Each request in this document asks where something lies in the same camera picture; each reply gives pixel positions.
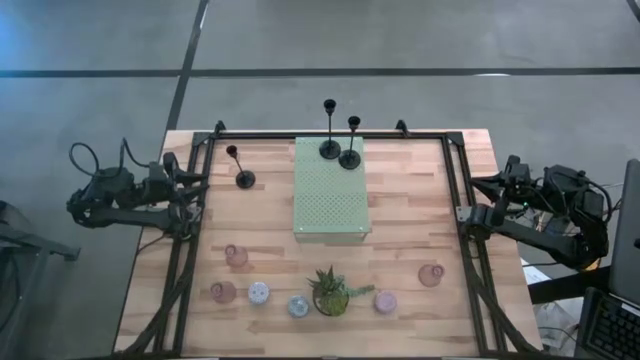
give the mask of pink vase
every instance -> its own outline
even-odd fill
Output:
[[[227,265],[238,268],[244,266],[249,260],[247,249],[242,246],[227,245],[224,248],[224,254],[227,257]]]
[[[426,287],[438,286],[443,276],[444,267],[442,265],[425,265],[418,271],[418,279]]]
[[[236,287],[229,281],[222,281],[211,285],[211,296],[218,304],[227,304],[236,298]]]

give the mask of butcher block tabletop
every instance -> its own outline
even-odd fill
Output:
[[[489,132],[460,131],[472,176],[497,173]],[[163,152],[174,152],[182,169],[187,168],[193,133],[169,131],[165,139]],[[243,169],[256,175],[255,185],[248,190],[235,184],[238,168],[225,152],[231,144],[238,148]],[[360,243],[296,242],[295,150],[294,139],[215,141],[181,355],[477,355],[440,141],[364,140],[362,164],[371,233]],[[464,204],[455,146],[452,151]],[[198,169],[204,150],[200,153]],[[480,193],[476,195],[478,202],[488,203]],[[160,235],[159,230],[145,229],[139,246]],[[227,265],[224,248],[228,244],[247,249],[246,265]],[[498,303],[525,338],[540,348],[516,242],[493,236],[487,248]],[[160,306],[170,252],[171,239],[165,239],[137,256],[114,350],[131,344]],[[181,253],[182,264],[186,250]],[[418,270],[425,264],[445,268],[438,286],[427,288],[418,280]],[[306,317],[292,318],[287,311],[289,298],[303,295],[311,301],[307,278],[315,279],[316,269],[328,270],[330,266],[337,275],[345,276],[350,287],[373,284],[376,291],[351,298],[346,313],[339,317],[324,316],[311,304]],[[231,303],[213,301],[210,287],[219,281],[230,281],[237,288],[237,297]],[[267,303],[255,306],[249,302],[248,288],[254,282],[270,287]],[[397,298],[397,308],[391,314],[374,310],[373,299],[381,290]],[[169,318],[165,347],[172,345],[177,307]],[[483,320],[489,348],[495,348],[484,307]]]

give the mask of perforated board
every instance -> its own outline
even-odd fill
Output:
[[[348,137],[334,138],[349,149]],[[320,156],[320,137],[296,138],[293,224],[299,242],[362,241],[370,231],[364,158],[354,170]],[[353,139],[363,155],[363,140]]]

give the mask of concrete floor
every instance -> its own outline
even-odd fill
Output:
[[[198,3],[0,1],[0,70],[180,69]],[[638,66],[639,36],[624,0],[215,0],[194,68]],[[140,230],[72,222],[64,204],[88,178],[67,150],[84,141],[114,164],[126,136],[138,159],[156,158],[177,82],[0,79],[0,197],[38,233],[82,246],[77,263],[52,258],[22,359],[110,352]],[[638,93],[640,76],[629,75],[192,78],[178,128],[323,128],[332,97],[337,122],[489,128],[501,165],[518,154],[535,174],[561,163],[608,184],[640,157]]]

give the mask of succulent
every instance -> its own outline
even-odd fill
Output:
[[[314,304],[315,299],[318,298],[319,306],[330,316],[344,314],[349,297],[364,295],[375,289],[373,285],[357,289],[348,287],[345,284],[344,275],[335,276],[333,274],[333,266],[327,272],[316,270],[316,275],[318,275],[318,280],[307,279],[313,288]]]
[[[344,277],[335,277],[333,275],[333,266],[329,268],[328,272],[316,270],[316,275],[318,275],[318,280],[307,279],[316,296],[330,295],[343,288]]]

